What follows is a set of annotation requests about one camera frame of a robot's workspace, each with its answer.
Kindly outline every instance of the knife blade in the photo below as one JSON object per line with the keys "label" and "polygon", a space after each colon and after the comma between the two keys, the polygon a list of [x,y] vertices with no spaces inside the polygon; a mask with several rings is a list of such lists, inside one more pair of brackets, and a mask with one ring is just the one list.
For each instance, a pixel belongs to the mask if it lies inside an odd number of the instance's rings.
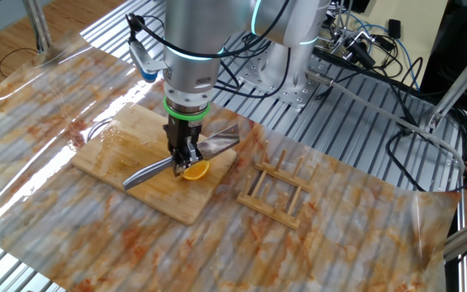
{"label": "knife blade", "polygon": [[[198,143],[198,149],[203,155],[204,160],[210,160],[224,151],[239,144],[239,126],[237,124],[224,129],[212,135],[205,141]],[[149,166],[136,171],[129,178],[123,181],[125,191],[132,187],[138,186],[150,178],[168,169],[172,165],[172,157],[167,157],[164,160],[153,163]]]}

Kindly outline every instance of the wooden cutting board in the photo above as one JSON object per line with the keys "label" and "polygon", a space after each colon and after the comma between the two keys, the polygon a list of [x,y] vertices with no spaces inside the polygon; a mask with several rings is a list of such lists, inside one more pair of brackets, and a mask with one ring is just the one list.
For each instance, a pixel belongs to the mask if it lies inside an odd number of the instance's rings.
{"label": "wooden cutting board", "polygon": [[[131,174],[169,156],[162,128],[166,122],[167,118],[140,105],[126,105],[98,136],[77,152],[71,163],[123,190],[122,182]],[[133,187],[127,194],[183,224],[191,225],[203,211],[236,155],[230,149],[213,158],[210,170],[200,180],[175,178],[172,169],[167,169]]]}

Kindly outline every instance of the metal slotted table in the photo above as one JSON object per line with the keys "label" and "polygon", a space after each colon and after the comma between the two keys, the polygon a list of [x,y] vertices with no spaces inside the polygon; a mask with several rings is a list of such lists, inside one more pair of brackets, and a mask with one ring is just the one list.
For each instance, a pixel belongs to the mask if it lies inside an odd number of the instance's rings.
{"label": "metal slotted table", "polygon": [[[124,20],[124,15],[129,12],[137,15],[155,15],[164,19],[165,2],[129,0],[84,29],[80,35],[91,45],[132,63],[126,43],[129,28]],[[146,19],[146,25],[163,35],[161,23],[156,19]],[[241,48],[243,35],[232,36],[225,47],[230,50]],[[161,59],[162,45],[147,34],[140,36],[139,40],[144,43],[151,56]],[[236,75],[248,62],[247,59],[234,58],[225,58],[224,61]],[[311,64],[315,70],[334,79],[353,73],[317,58],[312,58]],[[220,79],[233,83],[222,69]],[[342,85],[382,109],[398,116],[402,115],[401,107],[387,83],[358,75],[346,80]],[[385,151],[387,141],[397,132],[394,122],[345,97],[337,90],[332,90],[327,97],[318,99],[317,96],[326,90],[324,86],[317,86],[315,91],[311,91],[309,100],[301,109],[287,105],[277,97],[250,99],[221,91],[214,92],[212,101],[388,183],[412,190],[412,184]],[[241,91],[262,94],[245,84]],[[406,105],[416,118],[428,114],[433,109],[433,105],[415,97],[409,97]],[[434,134],[454,145],[459,152],[462,151],[458,125],[453,120],[445,118]],[[420,139],[403,139],[394,143],[392,150],[398,160],[427,190],[446,191],[461,183],[457,177],[455,161],[449,158],[446,152],[430,147]],[[457,209],[457,218],[460,229],[464,226],[462,201]],[[464,290],[465,284],[463,266],[460,268],[461,290]],[[0,291],[15,290],[64,291],[48,278],[0,249]]]}

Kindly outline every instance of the plastic sheet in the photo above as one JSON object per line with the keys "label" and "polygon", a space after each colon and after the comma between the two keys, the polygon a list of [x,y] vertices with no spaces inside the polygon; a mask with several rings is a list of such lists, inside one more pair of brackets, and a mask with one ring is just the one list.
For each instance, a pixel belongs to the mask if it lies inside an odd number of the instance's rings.
{"label": "plastic sheet", "polygon": [[[238,159],[196,223],[184,226],[70,163],[92,126],[129,102],[166,115],[163,80],[146,84],[78,35],[53,52],[0,84],[0,247],[60,286],[444,291],[443,243],[458,194],[396,188],[213,105],[203,132],[238,123]],[[260,174],[253,166],[265,140],[273,164],[283,148],[305,156],[301,177],[321,164],[315,191],[298,199],[297,230],[236,202],[246,175]],[[266,180],[270,204],[293,193]]]}

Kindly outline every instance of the orange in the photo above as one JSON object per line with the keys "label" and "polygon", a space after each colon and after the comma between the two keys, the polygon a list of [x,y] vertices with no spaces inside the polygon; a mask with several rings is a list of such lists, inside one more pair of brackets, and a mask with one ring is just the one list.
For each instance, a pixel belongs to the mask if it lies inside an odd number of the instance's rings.
{"label": "orange", "polygon": [[210,161],[200,161],[183,171],[183,178],[187,180],[198,180],[207,174],[210,169]]}

